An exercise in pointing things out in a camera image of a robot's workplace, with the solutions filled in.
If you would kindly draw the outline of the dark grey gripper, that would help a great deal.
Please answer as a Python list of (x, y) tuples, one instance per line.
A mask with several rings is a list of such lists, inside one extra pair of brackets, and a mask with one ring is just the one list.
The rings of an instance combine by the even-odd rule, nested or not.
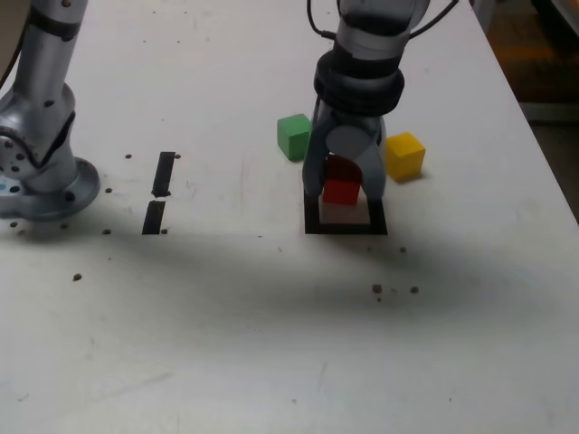
[(322, 193), (325, 161), (330, 152), (356, 164), (362, 174), (361, 185), (366, 198), (381, 202), (386, 183), (384, 139), (382, 117), (361, 117), (335, 109), (332, 113), (322, 100), (317, 100), (302, 168), (307, 196), (318, 198)]

